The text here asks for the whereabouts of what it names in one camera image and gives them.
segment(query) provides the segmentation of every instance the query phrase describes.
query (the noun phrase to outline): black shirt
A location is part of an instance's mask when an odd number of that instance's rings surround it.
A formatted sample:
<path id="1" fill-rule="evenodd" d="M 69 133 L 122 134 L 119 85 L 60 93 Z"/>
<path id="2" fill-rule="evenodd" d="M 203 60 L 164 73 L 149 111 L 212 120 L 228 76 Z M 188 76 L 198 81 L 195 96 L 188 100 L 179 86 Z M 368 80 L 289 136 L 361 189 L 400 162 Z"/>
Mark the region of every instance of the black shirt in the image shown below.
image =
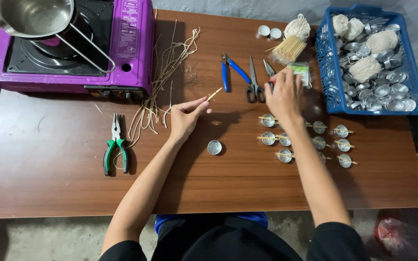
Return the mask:
<path id="1" fill-rule="evenodd" d="M 145 261 L 138 242 L 109 248 L 99 261 Z M 251 220 L 225 214 L 182 215 L 165 222 L 152 261 L 286 260 L 302 261 L 279 236 Z M 357 232 L 342 223 L 319 225 L 309 245 L 308 261 L 369 261 Z"/>

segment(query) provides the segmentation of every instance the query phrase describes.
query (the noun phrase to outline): hand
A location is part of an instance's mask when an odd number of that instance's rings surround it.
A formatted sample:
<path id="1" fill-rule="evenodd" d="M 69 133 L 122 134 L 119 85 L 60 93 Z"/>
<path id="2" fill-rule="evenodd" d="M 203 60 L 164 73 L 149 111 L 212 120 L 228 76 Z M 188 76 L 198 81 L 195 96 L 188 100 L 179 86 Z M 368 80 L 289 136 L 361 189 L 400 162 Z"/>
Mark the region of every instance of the hand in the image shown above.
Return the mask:
<path id="1" fill-rule="evenodd" d="M 302 99 L 301 74 L 294 74 L 292 69 L 284 68 L 272 77 L 276 81 L 274 92 L 268 83 L 264 84 L 266 103 L 271 113 L 286 124 L 302 122 L 300 101 Z"/>
<path id="2" fill-rule="evenodd" d="M 206 101 L 206 99 L 207 97 L 202 97 L 195 101 L 172 106 L 171 138 L 183 142 L 188 139 L 196 126 L 196 121 L 199 116 L 206 110 L 206 107 L 209 106 L 209 102 Z M 208 109 L 206 112 L 211 113 L 212 109 Z"/>

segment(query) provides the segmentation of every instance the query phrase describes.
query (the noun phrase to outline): white cotton yarn ball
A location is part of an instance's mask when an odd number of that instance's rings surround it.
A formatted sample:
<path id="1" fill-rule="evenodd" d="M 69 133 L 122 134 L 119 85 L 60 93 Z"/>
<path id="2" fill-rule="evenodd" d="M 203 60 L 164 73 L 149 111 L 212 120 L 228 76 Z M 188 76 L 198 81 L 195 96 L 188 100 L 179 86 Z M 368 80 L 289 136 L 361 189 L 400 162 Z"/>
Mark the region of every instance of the white cotton yarn ball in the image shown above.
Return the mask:
<path id="1" fill-rule="evenodd" d="M 343 36 L 349 28 L 349 20 L 343 15 L 335 15 L 333 18 L 333 30 L 335 31 L 335 36 Z"/>
<path id="2" fill-rule="evenodd" d="M 399 42 L 399 38 L 392 30 L 386 30 L 379 33 L 374 33 L 367 39 L 367 45 L 372 50 L 372 53 L 378 54 L 386 49 L 394 49 Z"/>
<path id="3" fill-rule="evenodd" d="M 372 56 L 367 56 L 357 61 L 349 68 L 349 73 L 360 83 L 366 82 L 372 76 L 380 73 L 381 65 Z"/>
<path id="4" fill-rule="evenodd" d="M 307 20 L 304 18 L 302 14 L 298 15 L 298 19 L 295 19 L 291 21 L 287 27 L 285 28 L 285 31 L 283 32 L 283 35 L 285 38 L 288 38 L 290 35 L 295 35 L 301 41 L 305 42 L 307 38 L 309 38 L 309 33 L 311 32 L 311 26 L 307 23 Z"/>
<path id="5" fill-rule="evenodd" d="M 356 39 L 360 33 L 364 30 L 364 24 L 357 18 L 353 18 L 349 21 L 349 28 L 343 36 L 350 41 Z"/>

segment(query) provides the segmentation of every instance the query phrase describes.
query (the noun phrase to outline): pot handle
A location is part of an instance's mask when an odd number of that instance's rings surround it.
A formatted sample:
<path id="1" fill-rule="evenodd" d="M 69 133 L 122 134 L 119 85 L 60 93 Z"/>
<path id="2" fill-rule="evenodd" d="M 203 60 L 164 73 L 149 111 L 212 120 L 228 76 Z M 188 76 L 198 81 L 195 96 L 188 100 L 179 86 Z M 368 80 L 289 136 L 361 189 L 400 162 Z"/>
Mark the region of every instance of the pot handle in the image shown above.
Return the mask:
<path id="1" fill-rule="evenodd" d="M 90 62 L 94 67 L 96 67 L 98 70 L 102 71 L 103 73 L 111 73 L 116 68 L 116 63 L 112 60 L 111 57 L 109 57 L 107 54 L 105 54 L 96 44 L 94 44 L 88 37 L 86 37 L 77 27 L 75 27 L 72 23 L 70 23 L 70 26 L 75 29 L 83 38 L 85 38 L 90 44 L 92 44 L 98 51 L 100 51 L 111 63 L 112 63 L 112 69 L 109 71 L 103 70 L 101 67 L 99 67 L 96 63 L 94 63 L 92 60 L 90 60 L 88 57 L 86 57 L 84 54 L 82 54 L 79 50 L 77 50 L 75 47 L 73 47 L 72 44 L 68 43 L 64 38 L 62 38 L 59 34 L 56 34 L 56 36 L 61 39 L 66 45 L 68 45 L 70 48 L 72 48 L 74 51 L 76 51 L 78 54 L 80 54 L 85 60 Z"/>

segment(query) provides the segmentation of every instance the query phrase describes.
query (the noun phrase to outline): wooden table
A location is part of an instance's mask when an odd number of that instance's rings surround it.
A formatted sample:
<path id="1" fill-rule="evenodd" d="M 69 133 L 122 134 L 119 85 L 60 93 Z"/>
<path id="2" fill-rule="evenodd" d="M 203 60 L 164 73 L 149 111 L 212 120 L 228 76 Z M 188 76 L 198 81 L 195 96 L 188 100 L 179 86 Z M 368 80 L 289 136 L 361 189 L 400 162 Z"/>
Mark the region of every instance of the wooden table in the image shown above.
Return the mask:
<path id="1" fill-rule="evenodd" d="M 200 27 L 203 33 L 197 40 L 198 51 L 171 78 L 172 103 L 200 98 L 222 86 L 222 52 L 246 72 L 252 55 L 258 83 L 268 80 L 262 61 L 268 52 L 264 51 L 279 42 L 258 39 L 256 31 L 261 24 L 284 28 L 285 23 L 159 10 L 156 39 L 161 34 L 160 52 L 170 45 L 175 19 L 179 20 L 175 42 L 189 38 L 193 28 Z M 336 148 L 322 151 L 333 158 L 327 167 L 346 206 L 418 207 L 418 159 L 407 118 L 327 115 L 312 40 L 299 61 L 309 62 L 315 86 L 306 92 L 305 119 L 311 123 L 321 120 L 330 127 L 344 124 L 356 132 L 349 137 L 356 149 L 348 155 L 358 166 L 343 169 L 335 159 L 341 154 Z M 197 73 L 196 85 L 185 84 L 188 65 Z M 272 66 L 277 71 L 282 68 Z M 274 154 L 282 146 L 266 146 L 255 139 L 268 130 L 258 119 L 269 111 L 267 106 L 246 102 L 247 85 L 233 69 L 229 78 L 232 91 L 219 92 L 211 102 L 214 113 L 200 118 L 173 164 L 155 213 L 308 209 L 296 165 L 281 163 Z M 164 109 L 169 104 L 169 86 L 170 80 L 158 99 Z M 124 114 L 122 129 L 129 130 L 137 109 L 138 105 L 87 95 L 29 97 L 2 91 L 0 218 L 112 215 L 170 133 L 161 123 L 157 124 L 159 135 L 142 131 L 140 141 L 130 150 L 131 175 L 117 170 L 114 177 L 104 176 L 102 158 L 111 138 L 111 116 Z M 278 127 L 271 131 L 283 132 Z M 333 144 L 329 131 L 321 136 Z M 309 133 L 318 136 L 312 129 Z M 219 156 L 206 149 L 214 139 L 224 145 Z"/>

